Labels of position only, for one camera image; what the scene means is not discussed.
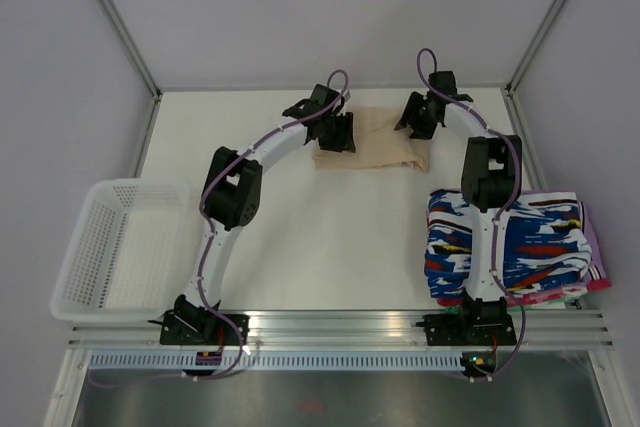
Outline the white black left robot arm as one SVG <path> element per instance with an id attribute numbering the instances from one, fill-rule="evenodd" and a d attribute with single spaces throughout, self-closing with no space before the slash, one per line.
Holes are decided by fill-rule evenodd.
<path id="1" fill-rule="evenodd" d="M 354 116 L 342 111 L 349 97 L 347 84 L 339 90 L 317 84 L 258 140 L 242 149 L 215 151 L 198 205 L 204 222 L 199 260 L 172 308 L 193 342 L 210 342 L 218 330 L 217 320 L 231 322 L 219 312 L 222 281 L 237 238 L 258 213 L 264 174 L 313 141 L 329 152 L 356 151 Z"/>

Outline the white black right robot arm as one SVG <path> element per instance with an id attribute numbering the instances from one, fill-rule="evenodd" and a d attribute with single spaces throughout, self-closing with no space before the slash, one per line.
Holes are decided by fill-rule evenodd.
<path id="1" fill-rule="evenodd" d="M 421 79 L 426 94 L 410 94 L 395 128 L 411 139 L 430 140 L 439 126 L 466 142 L 461 193 L 470 209 L 471 268 L 463 287 L 467 305 L 506 307 L 503 262 L 509 210 L 521 193 L 519 137 L 492 128 L 458 92 L 451 71 L 434 71 Z"/>

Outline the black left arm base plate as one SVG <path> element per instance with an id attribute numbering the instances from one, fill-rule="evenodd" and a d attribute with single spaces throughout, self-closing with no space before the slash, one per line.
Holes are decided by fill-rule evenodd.
<path id="1" fill-rule="evenodd" d="M 236 324 L 242 340 L 246 341 L 249 317 L 232 314 L 229 318 Z M 168 346 L 239 346 L 239 335 L 227 322 L 215 316 L 193 324 L 168 314 L 163 319 L 159 343 Z"/>

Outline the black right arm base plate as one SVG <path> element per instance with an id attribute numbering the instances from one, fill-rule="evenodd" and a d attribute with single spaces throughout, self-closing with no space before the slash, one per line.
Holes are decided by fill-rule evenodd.
<path id="1" fill-rule="evenodd" d="M 451 313 L 428 314 L 416 323 L 423 330 L 427 344 L 438 347 L 515 346 L 517 336 L 510 316 L 497 323 L 474 323 Z"/>

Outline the beige trousers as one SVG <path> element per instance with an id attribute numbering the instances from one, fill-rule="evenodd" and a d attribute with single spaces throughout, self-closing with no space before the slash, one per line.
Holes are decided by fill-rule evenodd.
<path id="1" fill-rule="evenodd" d="M 313 160 L 318 170 L 365 170 L 405 166 L 426 174 L 430 168 L 429 141 L 409 138 L 409 130 L 396 130 L 402 109 L 398 107 L 355 106 L 355 153 L 330 152 L 315 148 Z"/>

